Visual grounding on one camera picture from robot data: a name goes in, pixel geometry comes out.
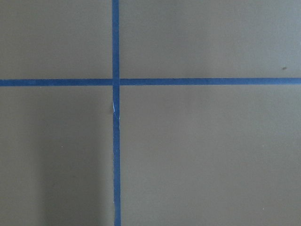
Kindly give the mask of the horizontal blue tape strip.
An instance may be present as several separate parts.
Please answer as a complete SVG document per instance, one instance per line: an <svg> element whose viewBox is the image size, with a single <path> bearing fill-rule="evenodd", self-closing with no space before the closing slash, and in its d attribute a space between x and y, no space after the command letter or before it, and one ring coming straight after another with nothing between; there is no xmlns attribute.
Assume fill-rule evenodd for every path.
<svg viewBox="0 0 301 226"><path fill-rule="evenodd" d="M112 86L114 79L9 79L1 80L2 87L52 86ZM300 78L178 78L178 79L120 79L121 86L151 85L294 85Z"/></svg>

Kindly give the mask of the vertical blue tape strip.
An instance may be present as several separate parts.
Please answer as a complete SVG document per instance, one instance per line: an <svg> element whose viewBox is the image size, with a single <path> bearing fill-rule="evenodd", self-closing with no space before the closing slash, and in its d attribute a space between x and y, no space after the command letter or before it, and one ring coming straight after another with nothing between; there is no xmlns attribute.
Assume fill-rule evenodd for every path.
<svg viewBox="0 0 301 226"><path fill-rule="evenodd" d="M113 188L114 225L121 226L120 183L120 74L119 74L119 1L112 1L112 103L113 103Z"/></svg>

